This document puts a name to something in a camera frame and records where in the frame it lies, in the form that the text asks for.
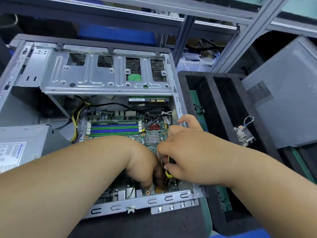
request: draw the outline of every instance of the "screwdriver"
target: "screwdriver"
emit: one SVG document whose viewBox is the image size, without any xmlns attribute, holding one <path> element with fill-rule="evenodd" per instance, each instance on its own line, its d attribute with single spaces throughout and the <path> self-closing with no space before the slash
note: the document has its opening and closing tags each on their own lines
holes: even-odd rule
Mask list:
<svg viewBox="0 0 317 238">
<path fill-rule="evenodd" d="M 171 164 L 176 164 L 176 161 L 175 161 L 173 158 L 171 158 L 170 156 L 167 157 L 167 160 L 168 160 L 168 162 L 171 163 Z M 173 178 L 173 176 L 168 172 L 168 170 L 165 171 L 165 174 L 166 174 L 166 176 L 167 176 L 169 179 L 170 179 L 170 178 Z"/>
</svg>

